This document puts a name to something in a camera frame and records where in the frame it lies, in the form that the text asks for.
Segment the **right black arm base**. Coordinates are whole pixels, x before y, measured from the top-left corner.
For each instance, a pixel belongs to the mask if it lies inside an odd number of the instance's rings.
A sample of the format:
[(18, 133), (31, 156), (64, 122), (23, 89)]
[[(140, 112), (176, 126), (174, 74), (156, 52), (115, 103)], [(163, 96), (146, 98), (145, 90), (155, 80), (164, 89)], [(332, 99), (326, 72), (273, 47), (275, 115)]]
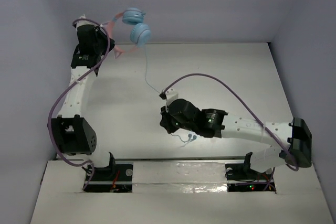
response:
[(243, 163), (229, 163), (225, 165), (225, 178), (228, 181), (227, 191), (229, 193), (245, 193), (254, 191), (270, 191), (276, 193), (276, 186), (273, 175), (260, 173), (250, 168), (252, 152), (247, 153)]

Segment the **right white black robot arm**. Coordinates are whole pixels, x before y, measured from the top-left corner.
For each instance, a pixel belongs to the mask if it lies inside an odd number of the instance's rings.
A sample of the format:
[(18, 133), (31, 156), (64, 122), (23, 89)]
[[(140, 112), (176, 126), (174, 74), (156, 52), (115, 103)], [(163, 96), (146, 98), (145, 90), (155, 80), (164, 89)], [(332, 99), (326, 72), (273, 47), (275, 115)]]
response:
[(245, 155), (242, 171), (248, 178), (277, 166), (298, 170), (312, 165), (312, 134), (301, 118), (289, 123), (263, 123), (223, 110), (200, 110), (185, 99), (161, 107), (160, 114), (160, 126), (169, 134), (184, 129), (204, 138), (236, 138), (269, 145), (264, 151)]

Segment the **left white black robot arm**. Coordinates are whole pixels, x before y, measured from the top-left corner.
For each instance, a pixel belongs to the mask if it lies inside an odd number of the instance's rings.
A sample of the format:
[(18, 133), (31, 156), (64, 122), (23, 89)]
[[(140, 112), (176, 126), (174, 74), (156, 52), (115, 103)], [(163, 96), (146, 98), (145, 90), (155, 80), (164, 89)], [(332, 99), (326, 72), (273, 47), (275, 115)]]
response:
[(73, 163), (68, 157), (91, 156), (96, 150), (97, 135), (85, 119), (85, 112), (92, 85), (102, 62), (114, 48), (114, 41), (93, 20), (78, 18), (73, 26), (78, 44), (72, 55), (70, 84), (50, 109), (47, 127), (59, 157), (67, 164), (79, 167), (91, 160)]

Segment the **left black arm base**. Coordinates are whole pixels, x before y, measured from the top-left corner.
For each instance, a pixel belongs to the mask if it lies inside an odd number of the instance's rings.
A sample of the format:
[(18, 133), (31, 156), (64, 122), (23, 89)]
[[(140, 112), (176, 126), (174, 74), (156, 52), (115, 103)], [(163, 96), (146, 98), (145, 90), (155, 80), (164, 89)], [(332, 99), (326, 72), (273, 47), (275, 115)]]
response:
[(109, 164), (105, 167), (83, 168), (86, 172), (84, 192), (87, 193), (131, 193), (132, 192), (132, 162), (117, 162), (113, 154), (109, 153)]

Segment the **pink blue cat-ear headphones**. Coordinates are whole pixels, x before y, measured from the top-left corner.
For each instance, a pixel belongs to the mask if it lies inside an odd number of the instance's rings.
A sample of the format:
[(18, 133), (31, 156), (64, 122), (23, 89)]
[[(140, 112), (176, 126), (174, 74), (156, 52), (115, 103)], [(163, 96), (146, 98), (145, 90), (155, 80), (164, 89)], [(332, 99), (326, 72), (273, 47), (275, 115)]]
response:
[(113, 48), (115, 59), (119, 58), (126, 52), (133, 52), (137, 50), (151, 39), (152, 32), (149, 25), (144, 23), (144, 17), (144, 11), (135, 7), (129, 7), (125, 11), (117, 13), (111, 21), (100, 24), (100, 27), (105, 28), (109, 38), (113, 40), (113, 29), (118, 19), (121, 19), (126, 25), (133, 26), (129, 38), (134, 46), (130, 50), (122, 50), (117, 44), (115, 44)]

